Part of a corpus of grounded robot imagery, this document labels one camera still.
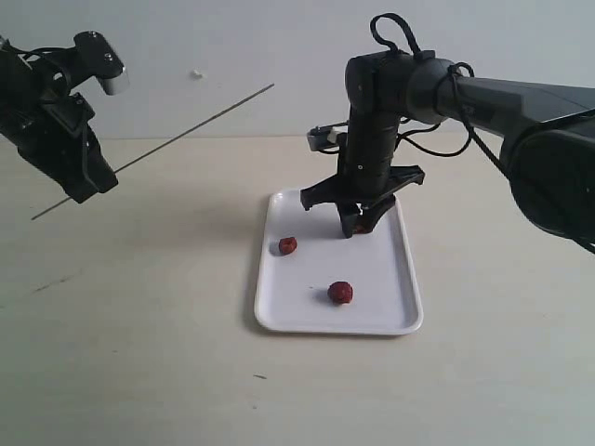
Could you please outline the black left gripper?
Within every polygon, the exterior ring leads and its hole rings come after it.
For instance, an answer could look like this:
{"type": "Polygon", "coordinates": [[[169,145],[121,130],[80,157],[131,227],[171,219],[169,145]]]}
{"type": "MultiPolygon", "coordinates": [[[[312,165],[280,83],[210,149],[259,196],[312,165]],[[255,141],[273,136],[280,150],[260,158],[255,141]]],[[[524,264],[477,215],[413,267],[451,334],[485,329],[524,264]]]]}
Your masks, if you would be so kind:
{"type": "Polygon", "coordinates": [[[77,203],[118,185],[92,135],[94,116],[71,93],[65,70],[45,55],[29,62],[18,50],[1,52],[1,135],[77,203]]]}

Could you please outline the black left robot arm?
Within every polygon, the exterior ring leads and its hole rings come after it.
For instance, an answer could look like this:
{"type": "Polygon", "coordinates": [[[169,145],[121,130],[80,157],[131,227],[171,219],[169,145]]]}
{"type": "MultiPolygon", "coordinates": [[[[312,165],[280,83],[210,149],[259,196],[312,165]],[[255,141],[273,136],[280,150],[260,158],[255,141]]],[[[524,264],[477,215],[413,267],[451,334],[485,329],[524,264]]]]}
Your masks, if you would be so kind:
{"type": "Polygon", "coordinates": [[[1,134],[22,159],[83,203],[118,184],[89,122],[95,112],[76,87],[98,80],[108,96],[128,85],[125,64],[105,37],[78,33],[68,48],[21,50],[1,42],[1,134]]]}

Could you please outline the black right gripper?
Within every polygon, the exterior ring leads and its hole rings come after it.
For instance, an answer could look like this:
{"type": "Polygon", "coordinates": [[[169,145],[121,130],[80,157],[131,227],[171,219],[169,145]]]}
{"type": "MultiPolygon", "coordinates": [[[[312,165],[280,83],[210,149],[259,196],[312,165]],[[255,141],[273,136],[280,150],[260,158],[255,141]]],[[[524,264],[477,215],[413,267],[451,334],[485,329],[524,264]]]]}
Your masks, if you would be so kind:
{"type": "Polygon", "coordinates": [[[359,224],[373,231],[395,205],[392,194],[409,184],[421,185],[424,179],[425,172],[418,165],[390,166],[380,176],[335,174],[301,190],[300,202],[306,211],[317,204],[335,203],[341,231],[349,239],[358,232],[359,224]],[[361,213],[357,203],[374,206],[361,213]]]}

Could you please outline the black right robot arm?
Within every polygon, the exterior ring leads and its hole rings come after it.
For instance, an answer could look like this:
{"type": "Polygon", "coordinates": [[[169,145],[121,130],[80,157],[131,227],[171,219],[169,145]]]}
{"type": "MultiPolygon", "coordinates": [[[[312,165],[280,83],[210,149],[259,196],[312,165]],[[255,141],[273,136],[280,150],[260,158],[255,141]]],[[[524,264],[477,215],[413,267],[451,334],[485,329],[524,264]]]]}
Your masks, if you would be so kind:
{"type": "Polygon", "coordinates": [[[594,92],[587,87],[481,78],[463,62],[381,52],[349,60],[345,132],[308,134],[313,151],[333,152],[336,173],[304,189],[305,209],[331,203],[343,234],[371,232],[395,205],[397,190],[424,180],[416,165],[396,166],[402,120],[434,131],[460,122],[467,141],[502,140],[488,159],[509,183],[522,214],[551,235],[594,247],[594,92]]]}

